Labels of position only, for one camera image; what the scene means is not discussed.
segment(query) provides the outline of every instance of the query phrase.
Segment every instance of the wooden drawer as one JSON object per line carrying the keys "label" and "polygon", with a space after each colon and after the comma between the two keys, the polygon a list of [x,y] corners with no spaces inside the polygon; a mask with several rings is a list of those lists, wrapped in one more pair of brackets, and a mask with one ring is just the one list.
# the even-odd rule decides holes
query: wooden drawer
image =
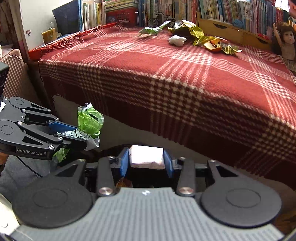
{"label": "wooden drawer", "polygon": [[243,31],[231,24],[209,19],[199,19],[198,26],[205,34],[221,37],[236,44],[242,43]]}
{"label": "wooden drawer", "polygon": [[258,49],[270,50],[270,40],[259,37],[250,32],[244,32],[242,45],[250,45]]}

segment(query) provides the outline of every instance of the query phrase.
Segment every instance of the doll face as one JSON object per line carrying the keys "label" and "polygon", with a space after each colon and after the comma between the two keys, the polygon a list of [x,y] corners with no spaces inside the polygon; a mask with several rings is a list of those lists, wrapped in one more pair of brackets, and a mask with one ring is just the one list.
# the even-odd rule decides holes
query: doll face
{"label": "doll face", "polygon": [[294,35],[293,35],[292,31],[284,32],[283,39],[284,39],[285,43],[287,43],[287,44],[294,44],[294,42],[295,42]]}

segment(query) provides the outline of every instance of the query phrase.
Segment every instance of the doll arm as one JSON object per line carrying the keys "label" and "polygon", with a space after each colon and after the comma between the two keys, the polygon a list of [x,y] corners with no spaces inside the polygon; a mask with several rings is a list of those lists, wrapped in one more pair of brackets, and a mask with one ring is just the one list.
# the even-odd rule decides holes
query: doll arm
{"label": "doll arm", "polygon": [[276,39],[277,39],[277,41],[279,43],[279,46],[280,47],[283,47],[283,42],[281,41],[281,37],[279,36],[279,32],[278,32],[278,30],[276,28],[276,24],[275,23],[274,23],[274,35],[275,35],[275,37],[276,37]]}

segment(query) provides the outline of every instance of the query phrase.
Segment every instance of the bed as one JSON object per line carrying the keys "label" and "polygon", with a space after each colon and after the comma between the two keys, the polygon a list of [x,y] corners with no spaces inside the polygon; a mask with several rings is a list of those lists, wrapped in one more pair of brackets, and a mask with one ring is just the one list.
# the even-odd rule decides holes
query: bed
{"label": "bed", "polygon": [[95,29],[47,49],[49,96],[92,102],[103,114],[205,156],[296,189],[295,76],[281,58],[242,47],[211,53],[170,33]]}

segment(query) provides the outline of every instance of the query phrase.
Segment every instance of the black cable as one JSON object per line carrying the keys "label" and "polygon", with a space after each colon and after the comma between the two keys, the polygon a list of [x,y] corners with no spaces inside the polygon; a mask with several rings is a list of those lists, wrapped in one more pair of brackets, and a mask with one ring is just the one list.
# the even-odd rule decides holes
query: black cable
{"label": "black cable", "polygon": [[19,161],[21,163],[23,163],[29,170],[31,170],[32,172],[34,172],[37,176],[43,177],[41,176],[39,173],[35,172],[32,168],[30,168],[26,163],[24,163],[18,156],[15,156],[17,159],[19,159]]}

